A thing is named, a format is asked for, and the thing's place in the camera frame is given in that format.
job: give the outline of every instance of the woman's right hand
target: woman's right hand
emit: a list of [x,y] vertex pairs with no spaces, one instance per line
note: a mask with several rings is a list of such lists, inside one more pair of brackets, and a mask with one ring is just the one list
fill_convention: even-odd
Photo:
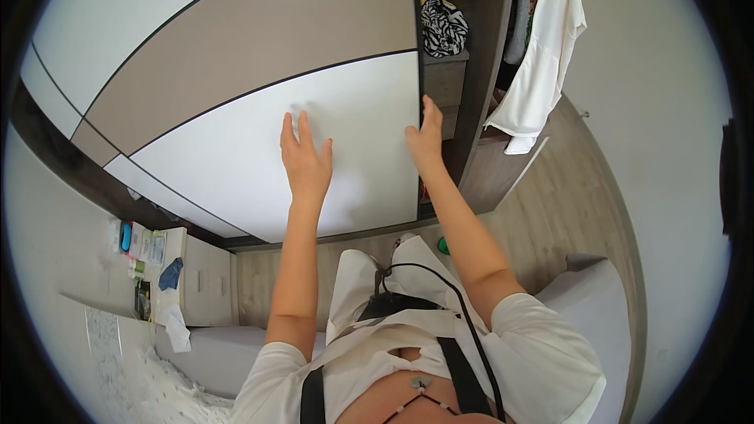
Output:
[[407,126],[406,143],[409,146],[411,159],[414,161],[419,176],[427,180],[434,174],[445,172],[443,164],[443,114],[427,95],[422,98],[424,103],[424,121],[421,130],[415,126]]

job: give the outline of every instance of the black cable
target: black cable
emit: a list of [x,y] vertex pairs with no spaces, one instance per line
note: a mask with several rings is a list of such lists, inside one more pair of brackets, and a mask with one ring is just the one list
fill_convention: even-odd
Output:
[[484,353],[484,349],[482,348],[482,341],[479,340],[479,335],[476,333],[476,328],[474,327],[474,323],[471,322],[471,316],[469,316],[468,309],[466,308],[466,302],[464,301],[463,296],[461,296],[461,291],[457,289],[455,285],[450,283],[445,279],[445,277],[441,276],[437,272],[435,272],[433,269],[430,269],[427,266],[423,266],[420,263],[413,263],[413,262],[402,262],[402,263],[394,263],[390,267],[388,267],[387,271],[385,271],[385,276],[382,277],[382,281],[384,282],[384,278],[386,276],[389,276],[392,273],[393,267],[402,267],[406,265],[411,265],[415,267],[421,267],[424,270],[428,270],[432,272],[435,276],[437,276],[440,280],[444,281],[448,287],[451,287],[453,291],[455,291],[456,295],[458,296],[458,300],[461,302],[461,311],[464,313],[464,317],[466,318],[466,324],[469,327],[469,331],[471,331],[471,336],[474,338],[474,344],[476,344],[476,350],[479,351],[479,356],[482,358],[482,364],[484,365],[484,370],[487,372],[487,377],[489,378],[489,384],[492,386],[492,394],[495,396],[495,409],[498,411],[498,419],[505,422],[505,412],[503,410],[503,398],[500,396],[500,388],[498,387],[498,381],[495,380],[495,373],[492,372],[492,366],[489,364],[489,360],[487,360],[487,354]]

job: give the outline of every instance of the black strap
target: black strap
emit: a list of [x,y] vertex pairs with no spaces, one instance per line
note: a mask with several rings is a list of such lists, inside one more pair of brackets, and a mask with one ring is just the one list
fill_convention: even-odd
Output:
[[325,424],[325,386],[322,367],[309,372],[301,388],[301,424]]
[[438,337],[437,341],[443,348],[461,414],[480,413],[492,416],[487,396],[456,340],[452,337]]
[[[453,387],[456,389],[456,399],[461,414],[480,413],[492,416],[487,396],[476,379],[474,370],[466,360],[461,347],[452,337],[438,337],[437,341],[443,349],[445,362],[450,370]],[[301,389],[301,424],[325,423],[325,393],[322,367],[309,372],[304,379]]]

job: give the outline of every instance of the white tissue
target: white tissue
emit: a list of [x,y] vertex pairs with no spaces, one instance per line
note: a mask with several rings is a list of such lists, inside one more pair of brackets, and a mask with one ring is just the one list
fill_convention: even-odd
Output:
[[191,331],[186,329],[186,324],[183,321],[181,308],[176,304],[170,305],[162,310],[162,315],[163,318],[167,319],[167,322],[165,324],[165,332],[170,338],[170,344],[173,346],[173,352],[191,352],[191,341],[188,337],[191,335]]

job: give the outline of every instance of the hanging clothes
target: hanging clothes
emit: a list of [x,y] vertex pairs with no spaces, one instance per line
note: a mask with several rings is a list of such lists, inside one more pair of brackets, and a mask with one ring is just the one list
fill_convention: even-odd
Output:
[[508,64],[521,64],[521,61],[523,61],[526,46],[529,44],[536,6],[537,0],[516,0],[512,18],[513,31],[503,52],[503,59]]
[[560,100],[575,41],[586,28],[581,0],[538,0],[521,66],[503,101],[484,124],[514,136],[506,154],[531,150],[547,115]]
[[469,26],[448,0],[419,0],[425,52],[433,58],[457,55],[464,49]]

